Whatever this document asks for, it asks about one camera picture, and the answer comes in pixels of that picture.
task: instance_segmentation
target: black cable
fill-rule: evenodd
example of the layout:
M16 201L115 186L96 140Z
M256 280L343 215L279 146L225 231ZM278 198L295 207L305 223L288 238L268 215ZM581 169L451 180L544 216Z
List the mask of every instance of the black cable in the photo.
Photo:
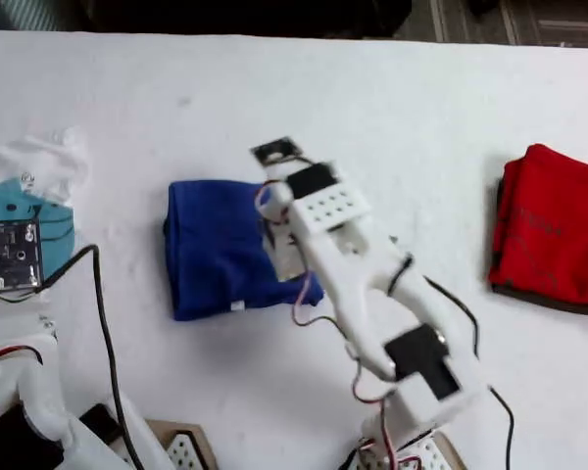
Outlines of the black cable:
M93 254L93 273L94 285L96 288L96 304L98 305L98 316L100 317L100 327L105 339L105 347L107 348L107 356L109 357L109 371L111 374L111 390L114 397L114 405L116 406L116 413L118 415L118 423L122 430L122 438L126 445L128 455L132 460L133 466L137 470L145 470L141 463L135 445L130 438L128 426L126 425L126 418L124 417L124 410L122 401L120 399L120 386L118 384L118 367L116 365L116 354L114 353L113 343L111 341L111 333L109 332L109 325L107 324L107 315L105 314L105 304L102 296L102 279L100 275L100 250L97 245L87 245L78 251L72 258L68 260L61 268L55 271L52 276L48 277L41 286L37 287L34 292L39 294L46 289L50 289L59 281L77 262L79 262L89 252Z
M456 296L451 294L449 291L447 291L444 287L442 287L437 282L432 281L431 279L429 279L426 276L424 278L426 279L426 281L429 283L429 285L431 287L433 287L436 291L438 291L444 297L446 297L451 302L453 302L470 319L470 322L472 323L472 327L474 329L473 340L472 340L473 341L473 343L472 343L473 351L474 351L474 355L477 358L479 358L479 322L477 321L477 318L472 314L470 309L460 299L458 299ZM508 428L508 439L506 442L506 470L510 470L510 468L511 468L510 460L511 460L511 455L512 455L512 437L514 436L514 425L515 425L514 413L512 412L512 409L510 408L510 406L503 399L503 397L501 397L499 395L499 393L494 389L494 387L489 385L488 390L494 396L494 398L497 399L497 401L501 404L501 406L504 408L504 410L510 416L510 427Z
M405 259L405 261L403 262L401 267L399 267L399 269L397 270L397 273L392 277L392 280L390 282L390 285L389 285L388 291L387 291L388 296L394 290L396 283L398 282L401 275L412 265L412 262L413 262L412 256L408 255L408 257ZM436 291L438 291L440 294L442 294L444 297L446 297L448 300L450 300L453 304L455 304L468 317L468 319L472 323L472 328L473 328L472 350L474 352L475 357L479 358L480 337L479 337L479 322L477 321L477 318L472 314L470 309L460 299L458 299L455 295L451 294L451 292L447 291L440 284L429 279L426 276L424 276L424 279L429 283L429 285L432 288L434 288ZM510 461L511 461L511 455L512 455L512 438L514 436L514 426L515 426L514 413L512 412L512 409L510 408L510 406L503 399L503 397L501 397L501 395L499 395L499 393L494 389L494 387L488 386L488 390L494 396L494 398L497 399L497 401L501 404L501 406L504 408L504 410L510 416L510 427L508 428L508 439L507 439L507 443L506 443L506 470L510 470L510 468L511 468Z
M501 404L501 406L505 409L505 411L510 416L510 430L508 431L508 442L506 443L506 469L510 470L510 455L512 454L512 437L514 435L514 423L515 423L514 413L512 412L512 409L510 408L510 406L503 399L503 397L501 397L499 395L499 392L494 390L494 387L492 387L490 385L490 386L488 386L488 390L490 391L490 393L492 395L494 395L494 398L497 399L497 401Z
M479 357L479 323L477 322L477 319L475 318L475 316L472 314L470 309L460 299L458 299L456 296L451 294L449 291L447 291L440 284L438 284L435 281L432 281L431 279L429 279L426 276L424 276L424 278L426 279L426 281L429 283L429 285L431 287L433 287L436 291L438 291L440 294L442 294L444 297L446 297L452 303L454 303L468 317L468 319L472 323L472 328L473 328L472 350L474 351L474 355L476 357Z

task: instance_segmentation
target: white cloth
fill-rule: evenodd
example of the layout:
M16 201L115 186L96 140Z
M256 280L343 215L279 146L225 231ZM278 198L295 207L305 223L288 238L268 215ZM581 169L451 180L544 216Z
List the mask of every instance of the white cloth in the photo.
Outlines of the white cloth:
M89 173L84 131L79 127L29 135L0 146L0 182L18 178L22 189L70 206Z

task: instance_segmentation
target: folded blue cloth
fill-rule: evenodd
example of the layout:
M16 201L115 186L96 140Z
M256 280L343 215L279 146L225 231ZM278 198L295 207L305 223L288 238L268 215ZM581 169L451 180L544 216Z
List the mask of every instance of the folded blue cloth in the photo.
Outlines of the folded blue cloth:
M240 301L246 308L296 301L303 280L279 282L262 247L253 204L259 187L211 180L170 185L164 233L174 319L231 311ZM314 276L304 303L321 299Z

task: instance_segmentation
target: perforated plate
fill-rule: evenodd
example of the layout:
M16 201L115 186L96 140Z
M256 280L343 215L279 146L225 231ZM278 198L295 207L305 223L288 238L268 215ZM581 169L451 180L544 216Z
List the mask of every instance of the perforated plate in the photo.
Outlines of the perforated plate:
M206 470L192 440L186 434L177 434L168 447L168 455L178 470Z
M298 233L298 229L303 229L315 234L369 210L368 203L358 190L348 184L338 183L294 201L289 216L293 232Z
M420 457L422 461L422 470L454 470L454 467L446 460L442 450L438 448L432 437L425 438L413 446L405 448L397 453L397 459L400 462L406 457L412 455ZM349 470L367 470L377 468L388 468L387 462L384 467L378 466L378 461L371 452L362 452L363 460L356 455L351 462ZM416 470L415 462L404 463L399 465L400 470Z

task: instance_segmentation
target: teal cloth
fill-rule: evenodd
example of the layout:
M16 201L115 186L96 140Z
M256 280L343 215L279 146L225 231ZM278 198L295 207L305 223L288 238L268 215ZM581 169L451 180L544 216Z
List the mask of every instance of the teal cloth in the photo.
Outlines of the teal cloth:
M18 179L0 183L0 220L39 221L43 277L63 266L74 250L74 212L22 191Z

